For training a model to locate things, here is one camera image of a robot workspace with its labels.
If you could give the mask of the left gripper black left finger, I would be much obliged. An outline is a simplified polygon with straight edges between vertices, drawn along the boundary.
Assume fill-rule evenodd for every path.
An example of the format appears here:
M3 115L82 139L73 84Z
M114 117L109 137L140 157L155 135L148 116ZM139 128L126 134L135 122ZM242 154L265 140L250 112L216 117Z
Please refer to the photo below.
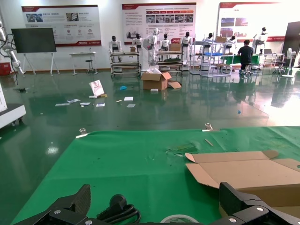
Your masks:
M58 198L46 210L18 222L18 225L95 225L87 216L91 206L90 185L83 185L75 194Z

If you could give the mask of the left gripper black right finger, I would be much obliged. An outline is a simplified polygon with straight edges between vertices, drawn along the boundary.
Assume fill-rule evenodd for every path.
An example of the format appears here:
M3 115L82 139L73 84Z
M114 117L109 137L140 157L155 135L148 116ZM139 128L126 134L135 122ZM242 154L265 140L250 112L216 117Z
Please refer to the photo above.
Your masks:
M258 196L234 189L229 183L219 186L219 206L226 217L213 225L298 225L300 219L270 207Z

